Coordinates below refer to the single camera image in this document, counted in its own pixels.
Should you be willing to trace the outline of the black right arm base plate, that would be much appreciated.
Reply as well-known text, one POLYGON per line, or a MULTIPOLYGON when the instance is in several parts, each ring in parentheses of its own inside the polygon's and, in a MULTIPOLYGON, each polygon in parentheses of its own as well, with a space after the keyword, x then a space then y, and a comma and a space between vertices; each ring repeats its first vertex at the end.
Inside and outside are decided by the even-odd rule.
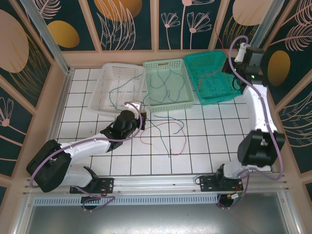
POLYGON ((234 193, 244 191, 243 183, 239 179, 217 178, 215 175, 205 175, 199 178, 202 192, 234 193))

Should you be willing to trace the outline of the teal plastic basket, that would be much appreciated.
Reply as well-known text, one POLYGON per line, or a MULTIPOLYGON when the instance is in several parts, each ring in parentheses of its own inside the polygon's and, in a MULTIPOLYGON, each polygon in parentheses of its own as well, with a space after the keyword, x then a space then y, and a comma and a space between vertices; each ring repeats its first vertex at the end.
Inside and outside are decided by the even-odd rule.
POLYGON ((226 58, 222 51, 185 56, 184 62, 201 105, 229 101, 241 95, 234 75, 222 72, 226 58))

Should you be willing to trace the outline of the grey metal sheet panel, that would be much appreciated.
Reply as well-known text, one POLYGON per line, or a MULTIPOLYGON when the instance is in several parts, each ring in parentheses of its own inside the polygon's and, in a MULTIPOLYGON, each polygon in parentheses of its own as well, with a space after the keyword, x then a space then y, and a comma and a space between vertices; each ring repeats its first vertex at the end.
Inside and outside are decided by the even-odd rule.
POLYGON ((14 234, 304 234, 289 199, 251 193, 233 208, 215 204, 79 206, 22 205, 14 234))

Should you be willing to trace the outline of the aluminium frame post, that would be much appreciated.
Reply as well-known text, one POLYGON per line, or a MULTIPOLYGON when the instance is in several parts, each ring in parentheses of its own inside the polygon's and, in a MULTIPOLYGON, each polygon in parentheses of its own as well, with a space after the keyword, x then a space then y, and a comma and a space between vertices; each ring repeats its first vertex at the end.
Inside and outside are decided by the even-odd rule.
POLYGON ((242 0, 244 7, 239 23, 243 26, 252 27, 253 30, 244 38, 238 40, 238 49, 241 43, 249 46, 261 47, 265 37, 273 28, 274 21, 285 4, 285 0, 242 0))
POLYGON ((38 31, 42 35, 43 40, 46 42, 49 50, 53 54, 55 60, 58 62, 62 71, 65 74, 68 74, 70 72, 70 67, 67 64, 65 57, 63 56, 59 46, 54 40, 50 30, 47 27, 47 24, 45 23, 42 16, 39 14, 39 11, 37 10, 37 7, 33 3, 33 1, 32 0, 20 0, 20 2, 23 5, 25 11, 28 13, 35 27, 38 29, 38 31))

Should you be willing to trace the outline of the white plastic basket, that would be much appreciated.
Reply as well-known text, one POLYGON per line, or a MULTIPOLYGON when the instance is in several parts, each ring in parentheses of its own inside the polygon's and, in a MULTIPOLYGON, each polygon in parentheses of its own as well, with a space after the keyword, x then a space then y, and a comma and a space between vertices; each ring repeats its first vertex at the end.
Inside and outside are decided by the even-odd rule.
POLYGON ((126 110, 125 102, 141 101, 146 69, 125 63, 103 65, 93 88, 88 110, 102 116, 116 117, 126 110))

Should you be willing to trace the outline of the light green plastic basket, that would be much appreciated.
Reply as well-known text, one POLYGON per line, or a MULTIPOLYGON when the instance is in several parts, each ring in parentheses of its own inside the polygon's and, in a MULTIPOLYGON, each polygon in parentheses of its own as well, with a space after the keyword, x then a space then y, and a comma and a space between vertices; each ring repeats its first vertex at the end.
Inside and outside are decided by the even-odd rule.
POLYGON ((195 101, 190 78, 181 58, 146 61, 147 101, 150 112, 188 109, 195 101))

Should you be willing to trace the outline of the aluminium mounting rail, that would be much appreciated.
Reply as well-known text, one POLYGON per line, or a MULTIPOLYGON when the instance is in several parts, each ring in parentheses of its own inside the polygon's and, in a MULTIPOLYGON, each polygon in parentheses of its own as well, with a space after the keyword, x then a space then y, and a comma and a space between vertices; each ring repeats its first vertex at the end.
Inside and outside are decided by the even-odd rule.
MULTIPOLYGON (((249 193, 282 192, 289 189, 284 178, 271 180, 272 173, 251 173, 242 179, 249 193)), ((201 191, 198 175, 115 176, 112 195, 190 195, 201 191)))

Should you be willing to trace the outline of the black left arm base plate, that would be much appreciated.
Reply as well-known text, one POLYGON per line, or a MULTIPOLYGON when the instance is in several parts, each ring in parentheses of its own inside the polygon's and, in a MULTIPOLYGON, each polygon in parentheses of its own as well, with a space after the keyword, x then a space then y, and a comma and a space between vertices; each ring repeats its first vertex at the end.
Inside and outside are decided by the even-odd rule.
POLYGON ((114 188, 113 178, 96 178, 87 186, 81 187, 84 191, 91 194, 111 194, 114 188))

